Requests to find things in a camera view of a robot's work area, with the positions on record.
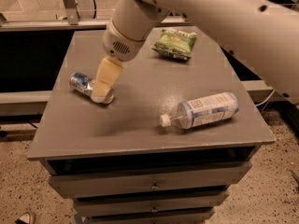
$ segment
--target dark drawer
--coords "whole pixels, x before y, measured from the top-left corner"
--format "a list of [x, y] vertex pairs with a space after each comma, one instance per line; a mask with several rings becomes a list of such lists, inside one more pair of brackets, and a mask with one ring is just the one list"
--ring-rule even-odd
[[164, 194], [132, 195], [124, 198], [104, 198], [96, 201], [75, 202], [82, 217], [122, 215], [130, 213], [158, 213], [162, 211], [213, 207], [228, 196], [227, 191], [171, 191]]
[[116, 217], [91, 218], [92, 224], [169, 224], [180, 222], [202, 222], [214, 214], [213, 209], [190, 209], [156, 214], [122, 215]]
[[237, 183], [251, 163], [214, 163], [198, 166], [131, 170], [50, 178], [51, 186], [64, 197], [80, 198], [170, 189], [191, 189]]

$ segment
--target white bottle cap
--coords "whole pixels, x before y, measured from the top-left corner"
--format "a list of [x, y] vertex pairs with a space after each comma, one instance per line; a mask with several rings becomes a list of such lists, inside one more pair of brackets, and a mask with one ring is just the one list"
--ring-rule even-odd
[[167, 114], [160, 116], [160, 122], [163, 127], [171, 126], [171, 120]]

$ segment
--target gray tabletop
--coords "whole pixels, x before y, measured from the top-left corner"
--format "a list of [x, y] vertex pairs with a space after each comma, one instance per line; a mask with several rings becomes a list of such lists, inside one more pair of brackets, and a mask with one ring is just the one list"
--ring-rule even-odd
[[[104, 31], [76, 32], [46, 107], [28, 158], [59, 160], [136, 153], [271, 144], [275, 137], [255, 108], [221, 48], [196, 27], [187, 62], [163, 59], [151, 49], [162, 28], [154, 29], [137, 57], [124, 63], [110, 105], [93, 103], [73, 91], [74, 72], [94, 77], [107, 55]], [[162, 128], [159, 117], [178, 103], [223, 91], [238, 98], [232, 119], [190, 130]]]

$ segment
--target white cable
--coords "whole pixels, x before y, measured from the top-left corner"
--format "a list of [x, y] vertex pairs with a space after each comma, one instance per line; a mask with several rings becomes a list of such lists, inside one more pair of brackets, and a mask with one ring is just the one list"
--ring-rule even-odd
[[266, 103], [268, 100], [270, 100], [270, 98], [272, 97], [274, 92], [275, 92], [275, 90], [272, 90], [272, 92], [269, 94], [269, 96], [264, 101], [260, 102], [259, 104], [255, 105], [255, 106], [260, 106], [260, 105], [263, 105], [264, 103]]

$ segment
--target table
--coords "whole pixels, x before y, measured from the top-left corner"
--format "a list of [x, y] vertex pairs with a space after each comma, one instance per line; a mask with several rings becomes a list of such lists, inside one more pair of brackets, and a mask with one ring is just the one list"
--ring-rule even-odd
[[[164, 28], [149, 35], [124, 63], [110, 105], [73, 91], [74, 72], [94, 77], [106, 56], [104, 31], [76, 32], [30, 147], [28, 159], [50, 172], [50, 184], [72, 198], [91, 223], [201, 221], [251, 167], [249, 159], [275, 137], [221, 48], [199, 29], [187, 62], [151, 49]], [[179, 102], [223, 91], [239, 101], [232, 119], [190, 130], [159, 125]]]

